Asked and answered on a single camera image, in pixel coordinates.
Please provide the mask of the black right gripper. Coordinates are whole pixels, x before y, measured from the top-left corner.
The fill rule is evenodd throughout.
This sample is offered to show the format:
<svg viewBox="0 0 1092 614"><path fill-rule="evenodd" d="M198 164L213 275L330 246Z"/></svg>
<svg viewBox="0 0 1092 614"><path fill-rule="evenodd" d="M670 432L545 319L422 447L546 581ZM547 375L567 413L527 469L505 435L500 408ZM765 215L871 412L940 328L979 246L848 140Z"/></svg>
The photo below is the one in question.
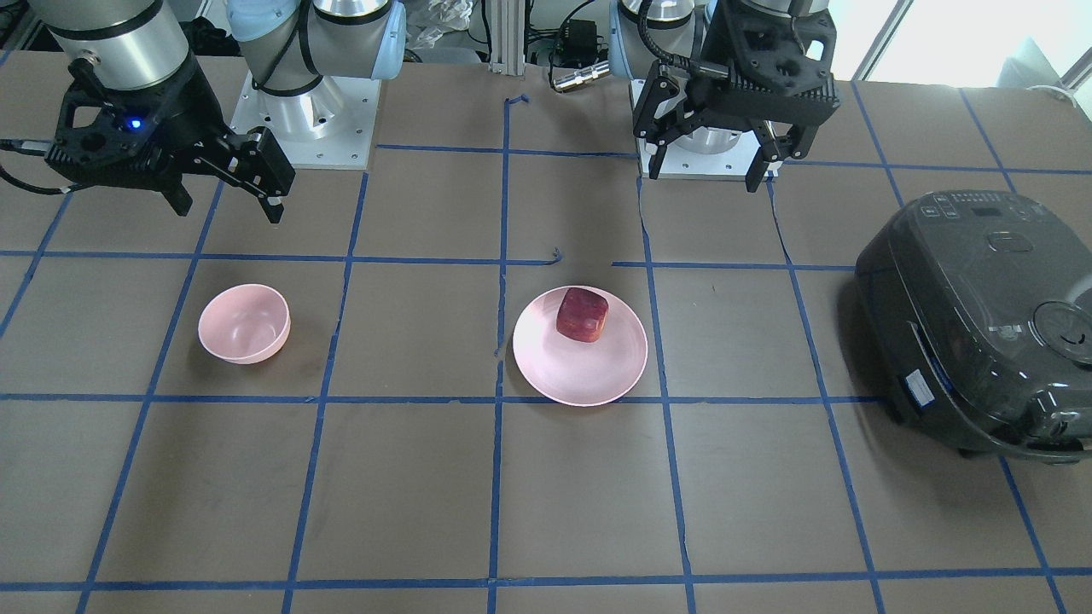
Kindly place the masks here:
<svg viewBox="0 0 1092 614"><path fill-rule="evenodd" d="M181 176L204 172L202 160L227 163L225 181L253 194L268 222L280 224L295 167L271 129L235 135L194 58L136 90L109 88L95 69L85 58L67 66L73 82L44 155L51 170L76 184L161 192L187 217L194 199Z"/></svg>

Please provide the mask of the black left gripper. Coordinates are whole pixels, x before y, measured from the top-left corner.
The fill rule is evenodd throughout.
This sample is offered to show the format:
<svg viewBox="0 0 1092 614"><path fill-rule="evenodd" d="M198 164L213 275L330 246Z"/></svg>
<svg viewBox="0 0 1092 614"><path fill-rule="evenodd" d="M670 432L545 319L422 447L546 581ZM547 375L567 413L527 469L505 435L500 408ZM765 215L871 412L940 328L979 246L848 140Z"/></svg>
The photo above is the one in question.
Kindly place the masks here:
<svg viewBox="0 0 1092 614"><path fill-rule="evenodd" d="M841 107L836 26L827 1L714 1L695 22L688 54L652 38L653 62L633 110L633 135L654 145L658 179L667 147L699 128L752 132L745 175L757 192L776 162L802 160Z"/></svg>

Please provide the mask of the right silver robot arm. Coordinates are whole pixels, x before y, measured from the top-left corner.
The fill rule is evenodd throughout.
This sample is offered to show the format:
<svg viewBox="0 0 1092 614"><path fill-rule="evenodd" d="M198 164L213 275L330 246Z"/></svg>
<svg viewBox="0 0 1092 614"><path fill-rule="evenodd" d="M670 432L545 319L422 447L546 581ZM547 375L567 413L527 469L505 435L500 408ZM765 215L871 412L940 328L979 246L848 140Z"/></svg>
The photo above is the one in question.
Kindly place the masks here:
<svg viewBox="0 0 1092 614"><path fill-rule="evenodd" d="M217 177L283 215L295 170L289 142L347 132L337 78L391 80L404 61L397 1L230 1L232 36L251 74L258 123L226 121L183 27L165 1L32 1L66 51L67 87L44 163L71 190L163 194L187 215L183 176Z"/></svg>

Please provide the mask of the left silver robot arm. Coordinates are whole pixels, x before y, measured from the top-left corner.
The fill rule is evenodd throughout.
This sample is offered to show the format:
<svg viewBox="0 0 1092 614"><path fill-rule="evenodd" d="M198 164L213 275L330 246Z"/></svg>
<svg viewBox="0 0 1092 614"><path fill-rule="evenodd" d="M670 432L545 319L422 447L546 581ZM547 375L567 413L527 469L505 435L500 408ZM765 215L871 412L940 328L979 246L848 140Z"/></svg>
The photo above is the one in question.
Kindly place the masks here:
<svg viewBox="0 0 1092 614"><path fill-rule="evenodd" d="M826 1L613 1L608 62L641 86L644 176L719 164L753 192L806 157L841 107L835 45Z"/></svg>

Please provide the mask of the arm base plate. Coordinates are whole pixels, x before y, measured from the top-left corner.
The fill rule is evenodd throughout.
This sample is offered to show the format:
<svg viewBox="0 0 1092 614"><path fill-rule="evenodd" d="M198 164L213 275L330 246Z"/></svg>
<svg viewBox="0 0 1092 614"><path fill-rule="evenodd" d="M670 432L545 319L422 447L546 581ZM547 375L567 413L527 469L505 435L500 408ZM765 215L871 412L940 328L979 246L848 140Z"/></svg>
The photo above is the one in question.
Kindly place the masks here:
<svg viewBox="0 0 1092 614"><path fill-rule="evenodd" d="M630 81L630 102L636 103L644 86L644 80ZM680 93L658 104L655 117L662 117L682 101ZM640 160L641 175L650 177L651 160L656 147L646 143L643 137L636 137L636 151ZM690 135L679 137L670 143L660 165L658 179L686 180L734 180L744 182L752 166L753 154L759 151L759 142L753 132L700 127Z"/></svg>
<svg viewBox="0 0 1092 614"><path fill-rule="evenodd" d="M274 96L246 80L230 127L266 127L297 170L366 170L382 80L327 76L311 92Z"/></svg>

